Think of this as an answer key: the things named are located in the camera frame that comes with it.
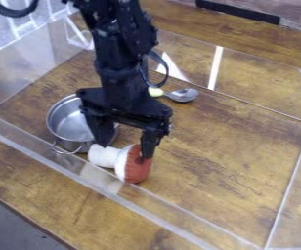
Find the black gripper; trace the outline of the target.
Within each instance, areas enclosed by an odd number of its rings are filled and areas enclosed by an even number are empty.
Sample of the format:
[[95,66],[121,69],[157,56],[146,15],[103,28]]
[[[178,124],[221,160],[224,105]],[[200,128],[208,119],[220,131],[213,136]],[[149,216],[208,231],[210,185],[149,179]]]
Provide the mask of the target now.
[[142,156],[151,159],[163,134],[170,132],[171,108],[149,93],[145,73],[137,69],[99,76],[101,87],[82,88],[82,114],[95,142],[109,146],[115,136],[114,123],[139,128]]

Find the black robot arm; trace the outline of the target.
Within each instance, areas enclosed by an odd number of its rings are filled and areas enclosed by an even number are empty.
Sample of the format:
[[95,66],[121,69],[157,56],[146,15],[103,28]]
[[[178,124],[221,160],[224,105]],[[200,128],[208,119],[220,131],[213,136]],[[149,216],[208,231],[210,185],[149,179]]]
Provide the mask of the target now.
[[77,92],[82,99],[95,142],[109,146],[117,123],[142,130],[142,157],[153,158],[161,139],[170,133],[171,108],[151,97],[149,60],[161,61],[153,50],[158,45],[157,28],[139,0],[62,0],[79,9],[94,41],[94,68],[98,88]]

